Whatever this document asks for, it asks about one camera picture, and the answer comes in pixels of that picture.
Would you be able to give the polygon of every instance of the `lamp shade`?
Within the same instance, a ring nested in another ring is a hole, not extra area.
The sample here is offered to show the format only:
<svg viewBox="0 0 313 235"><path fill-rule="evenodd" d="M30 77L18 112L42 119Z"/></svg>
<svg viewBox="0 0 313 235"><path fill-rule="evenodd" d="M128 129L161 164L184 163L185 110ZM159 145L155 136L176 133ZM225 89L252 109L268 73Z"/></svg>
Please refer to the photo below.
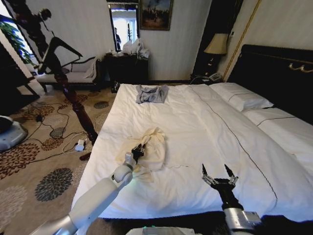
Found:
<svg viewBox="0 0 313 235"><path fill-rule="evenodd" d="M228 34L216 33L210 44L204 50L205 53L223 55L227 53L226 43Z"/></svg>

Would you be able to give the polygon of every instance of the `mirror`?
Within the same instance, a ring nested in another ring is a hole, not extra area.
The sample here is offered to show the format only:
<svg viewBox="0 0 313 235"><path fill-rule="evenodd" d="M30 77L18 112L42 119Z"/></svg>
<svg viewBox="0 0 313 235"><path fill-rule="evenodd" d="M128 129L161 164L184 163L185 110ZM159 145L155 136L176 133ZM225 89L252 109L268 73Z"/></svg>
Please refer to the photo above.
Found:
<svg viewBox="0 0 313 235"><path fill-rule="evenodd" d="M128 41L139 37L138 3L108 2L115 50L123 49Z"/></svg>

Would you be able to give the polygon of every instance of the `white duvet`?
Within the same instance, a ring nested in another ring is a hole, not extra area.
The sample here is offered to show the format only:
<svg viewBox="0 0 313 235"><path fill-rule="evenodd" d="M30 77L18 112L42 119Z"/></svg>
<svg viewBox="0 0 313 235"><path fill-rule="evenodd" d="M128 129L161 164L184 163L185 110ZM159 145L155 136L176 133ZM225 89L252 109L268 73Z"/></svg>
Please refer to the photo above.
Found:
<svg viewBox="0 0 313 235"><path fill-rule="evenodd" d="M127 137L158 126L166 136L166 162L177 166L152 172L152 183L134 178L100 217L146 219L220 211L218 192L201 179L203 163L214 178L228 177L224 164L233 170L239 177L234 194L246 211L313 219L313 176L209 86L170 87L163 104L136 104L136 95L135 86L121 85L73 205L118 167L115 157Z"/></svg>

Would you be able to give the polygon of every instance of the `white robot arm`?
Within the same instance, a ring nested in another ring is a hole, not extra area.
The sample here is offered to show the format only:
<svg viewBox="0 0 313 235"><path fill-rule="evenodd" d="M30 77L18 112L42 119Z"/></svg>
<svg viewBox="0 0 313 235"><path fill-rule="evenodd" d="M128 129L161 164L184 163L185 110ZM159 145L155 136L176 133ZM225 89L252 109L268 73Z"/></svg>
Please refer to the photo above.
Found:
<svg viewBox="0 0 313 235"><path fill-rule="evenodd" d="M61 219L44 223L32 235L73 235L82 226L91 224L132 180L134 167L142 155L141 145L132 153L126 153L123 165L81 196L70 213Z"/></svg>

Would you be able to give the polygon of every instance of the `window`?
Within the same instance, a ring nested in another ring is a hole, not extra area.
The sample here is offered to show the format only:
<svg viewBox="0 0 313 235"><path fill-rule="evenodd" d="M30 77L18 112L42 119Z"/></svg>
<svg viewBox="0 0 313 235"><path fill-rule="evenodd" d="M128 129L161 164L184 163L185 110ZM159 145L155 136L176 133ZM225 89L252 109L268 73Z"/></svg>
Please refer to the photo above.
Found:
<svg viewBox="0 0 313 235"><path fill-rule="evenodd" d="M115 50L120 51L128 41L139 37L138 4L134 2L108 2Z"/></svg>
<svg viewBox="0 0 313 235"><path fill-rule="evenodd" d="M2 1L0 1L0 29L25 64L37 63L33 51L18 26L14 23L14 19L11 17Z"/></svg>

